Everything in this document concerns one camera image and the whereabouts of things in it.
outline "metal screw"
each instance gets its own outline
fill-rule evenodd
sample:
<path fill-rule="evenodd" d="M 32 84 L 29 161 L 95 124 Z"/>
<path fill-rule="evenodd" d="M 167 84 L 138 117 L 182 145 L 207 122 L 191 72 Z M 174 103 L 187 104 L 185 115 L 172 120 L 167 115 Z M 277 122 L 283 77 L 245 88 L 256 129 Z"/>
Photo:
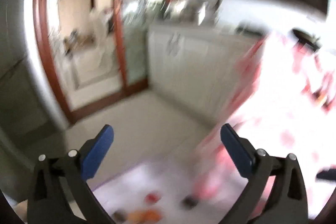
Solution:
<path fill-rule="evenodd" d="M 296 160 L 296 155 L 294 155 L 293 153 L 289 153 L 288 156 L 291 160 Z"/>
<path fill-rule="evenodd" d="M 265 156 L 266 156 L 266 151 L 263 150 L 263 149 L 258 149 L 258 150 L 257 150 L 257 154 L 258 154 L 259 156 L 265 157 Z"/>
<path fill-rule="evenodd" d="M 73 158 L 73 157 L 75 157 L 77 155 L 77 150 L 70 150 L 69 151 L 69 153 L 68 153 L 68 156 L 70 157 L 70 158 Z"/>
<path fill-rule="evenodd" d="M 46 158 L 45 154 L 39 156 L 39 161 L 44 161 Z"/>

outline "pink floral fabric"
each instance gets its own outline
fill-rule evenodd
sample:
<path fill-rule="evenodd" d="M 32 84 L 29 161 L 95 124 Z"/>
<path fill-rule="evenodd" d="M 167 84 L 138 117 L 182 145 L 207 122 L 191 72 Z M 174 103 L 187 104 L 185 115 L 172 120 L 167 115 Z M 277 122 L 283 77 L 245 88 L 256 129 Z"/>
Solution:
<path fill-rule="evenodd" d="M 256 149 L 297 155 L 314 218 L 336 186 L 315 181 L 320 170 L 336 163 L 334 59 L 276 33 L 256 43 L 237 64 L 240 82 L 217 126 L 197 147 L 195 194 L 228 211 L 247 183 L 220 141 L 220 128 L 228 122 Z M 254 215 L 262 211 L 273 182 L 268 180 Z"/>

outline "cabinet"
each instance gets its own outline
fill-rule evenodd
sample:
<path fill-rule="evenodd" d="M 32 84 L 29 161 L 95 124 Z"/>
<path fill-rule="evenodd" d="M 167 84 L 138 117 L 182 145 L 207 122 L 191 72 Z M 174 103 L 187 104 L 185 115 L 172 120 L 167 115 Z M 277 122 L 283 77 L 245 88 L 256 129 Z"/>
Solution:
<path fill-rule="evenodd" d="M 223 41 L 151 30 L 150 83 L 159 92 L 215 122 L 238 81 L 233 67 L 255 40 L 223 36 Z"/>

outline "door frame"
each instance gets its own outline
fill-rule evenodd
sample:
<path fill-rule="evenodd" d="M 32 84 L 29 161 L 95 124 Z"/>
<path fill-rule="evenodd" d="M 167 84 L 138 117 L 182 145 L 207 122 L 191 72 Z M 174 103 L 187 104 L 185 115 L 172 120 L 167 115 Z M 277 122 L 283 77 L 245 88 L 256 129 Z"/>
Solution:
<path fill-rule="evenodd" d="M 141 80 L 133 85 L 128 85 L 125 47 L 123 42 L 122 19 L 120 14 L 121 0 L 112 0 L 112 2 L 112 5 L 114 4 L 115 7 L 115 46 L 120 66 L 119 70 L 122 78 L 122 89 L 119 92 L 111 94 L 84 107 L 76 110 L 71 110 L 67 101 L 67 97 L 61 88 L 61 84 L 53 63 L 53 57 L 48 36 L 47 0 L 33 0 L 34 29 L 42 66 L 46 73 L 51 89 L 56 97 L 56 100 L 70 124 L 75 124 L 80 119 L 91 115 L 98 110 L 101 110 L 107 106 L 112 105 L 115 102 L 118 102 L 126 97 L 129 97 L 148 88 L 148 78 L 145 78 L 144 80 Z"/>

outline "black device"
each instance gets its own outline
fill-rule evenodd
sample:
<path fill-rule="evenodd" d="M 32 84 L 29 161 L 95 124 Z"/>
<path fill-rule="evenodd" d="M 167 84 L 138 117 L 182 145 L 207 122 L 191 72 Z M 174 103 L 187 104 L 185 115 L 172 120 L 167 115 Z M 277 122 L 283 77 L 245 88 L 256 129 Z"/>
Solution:
<path fill-rule="evenodd" d="M 86 184 L 86 180 L 97 172 L 113 142 L 113 134 L 112 127 L 106 125 L 95 139 L 86 141 L 78 151 L 71 150 L 66 156 L 56 159 L 45 155 L 39 157 L 28 198 L 29 224 L 115 224 Z M 294 154 L 278 158 L 263 149 L 256 150 L 229 124 L 221 128 L 221 140 L 240 175 L 249 181 L 220 224 L 308 223 L 305 184 Z M 250 219 L 269 176 L 276 178 L 266 206 L 260 216 Z M 86 220 L 72 213 L 60 177 L 67 180 Z"/>

